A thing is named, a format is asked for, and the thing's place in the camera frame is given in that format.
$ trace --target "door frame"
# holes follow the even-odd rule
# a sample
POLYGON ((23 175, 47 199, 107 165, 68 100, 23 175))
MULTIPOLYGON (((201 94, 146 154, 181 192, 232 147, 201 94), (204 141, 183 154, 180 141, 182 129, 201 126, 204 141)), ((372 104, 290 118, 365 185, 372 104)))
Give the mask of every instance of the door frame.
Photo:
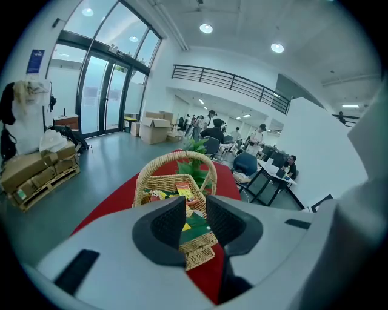
POLYGON ((89 138, 89 137, 95 137, 100 136, 102 134, 108 134, 108 133, 115 133, 118 131, 122 131, 124 128, 124 110, 125 110, 125 100, 128 92, 128 86, 130 82, 130 76, 134 70, 132 65, 126 64, 124 62, 117 61, 115 58, 110 57, 107 54, 98 53, 95 51, 90 51, 87 55, 87 59, 85 60, 85 66, 82 69, 81 75, 80 75, 80 84, 79 84, 79 93, 77 94, 76 98, 76 114, 78 117, 78 128, 81 129, 82 133, 82 125, 81 125, 81 107, 82 107, 82 94, 84 91, 84 82, 85 82, 85 76, 87 69, 89 67, 89 62, 91 57, 100 58, 102 60, 107 61, 107 66, 105 68, 104 76, 102 78, 102 87, 99 97, 99 109, 98 109, 98 130, 94 131, 92 133, 82 134, 83 138, 89 138), (120 108, 119 108, 119 114, 118 114, 118 128, 114 129, 108 129, 106 130, 106 109, 107 109, 107 101, 108 99, 108 91, 110 87, 110 83, 112 80, 112 76, 114 73, 114 67, 115 65, 119 65, 121 67, 124 67, 127 69, 127 74, 124 79, 124 85, 122 88, 121 93, 121 100, 120 100, 120 108))

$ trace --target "man in black shirt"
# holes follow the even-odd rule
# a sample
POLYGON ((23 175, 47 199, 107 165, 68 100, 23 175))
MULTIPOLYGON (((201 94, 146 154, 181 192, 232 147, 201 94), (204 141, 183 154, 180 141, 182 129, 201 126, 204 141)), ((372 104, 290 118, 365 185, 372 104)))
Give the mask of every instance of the man in black shirt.
POLYGON ((221 144, 224 143, 224 134, 221 131, 221 125, 222 120, 221 119, 215 119, 213 121, 214 127, 213 128, 206 128, 204 131, 201 132, 201 137, 212 137, 215 139, 218 139, 221 144))
POLYGON ((287 174, 291 179, 295 180, 295 177, 296 177, 296 165, 295 165, 295 161, 296 161, 296 156, 295 155, 291 155, 289 156, 289 158, 287 158, 287 160, 284 162, 283 164, 283 167, 281 167, 282 170, 285 170, 288 166, 290 167, 290 171, 289 173, 287 174))

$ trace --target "blue sign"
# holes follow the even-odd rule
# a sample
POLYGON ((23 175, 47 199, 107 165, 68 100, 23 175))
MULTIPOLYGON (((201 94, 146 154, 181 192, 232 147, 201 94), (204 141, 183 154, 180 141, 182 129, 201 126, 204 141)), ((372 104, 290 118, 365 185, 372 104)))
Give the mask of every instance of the blue sign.
POLYGON ((32 50, 30 60, 28 62, 27 74, 39 73, 44 55, 44 50, 32 50))

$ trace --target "wicker basket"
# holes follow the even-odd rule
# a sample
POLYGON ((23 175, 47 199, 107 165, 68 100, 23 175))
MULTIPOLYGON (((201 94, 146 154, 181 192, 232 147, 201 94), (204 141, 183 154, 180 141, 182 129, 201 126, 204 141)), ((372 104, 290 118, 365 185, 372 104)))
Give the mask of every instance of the wicker basket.
MULTIPOLYGON (((202 192, 204 191, 204 188, 209 180, 213 182, 212 194, 215 194, 217 187, 217 172, 213 162, 203 154, 191 151, 180 151, 160 156, 149 162, 140 171, 138 180, 136 181, 134 206, 141 206, 142 198, 144 195, 143 191, 145 188, 150 190, 156 189, 164 191, 176 191, 176 182, 187 182, 189 183, 192 194, 198 200, 196 204, 190 205, 190 209, 200 210, 203 213, 204 218, 206 218, 206 199, 202 192), (209 172, 207 173, 201 188, 198 188, 198 185, 195 183, 193 177, 189 174, 174 174, 171 176, 152 175, 164 164, 179 159, 199 159, 208 166, 209 172)), ((186 270, 193 269, 194 267, 197 267, 212 259, 215 254, 210 247, 216 243, 218 243, 218 241, 214 234, 212 232, 208 232, 207 234, 201 235, 198 238, 195 238, 181 245, 179 250, 184 252, 186 255, 186 270)))

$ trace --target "wooden cabinet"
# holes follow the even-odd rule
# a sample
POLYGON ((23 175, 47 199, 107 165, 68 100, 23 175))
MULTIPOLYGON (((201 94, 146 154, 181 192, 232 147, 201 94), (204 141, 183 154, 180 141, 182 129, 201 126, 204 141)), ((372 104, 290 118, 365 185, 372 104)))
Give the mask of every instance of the wooden cabinet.
POLYGON ((54 125, 68 125, 70 129, 78 129, 78 115, 54 117, 54 125))

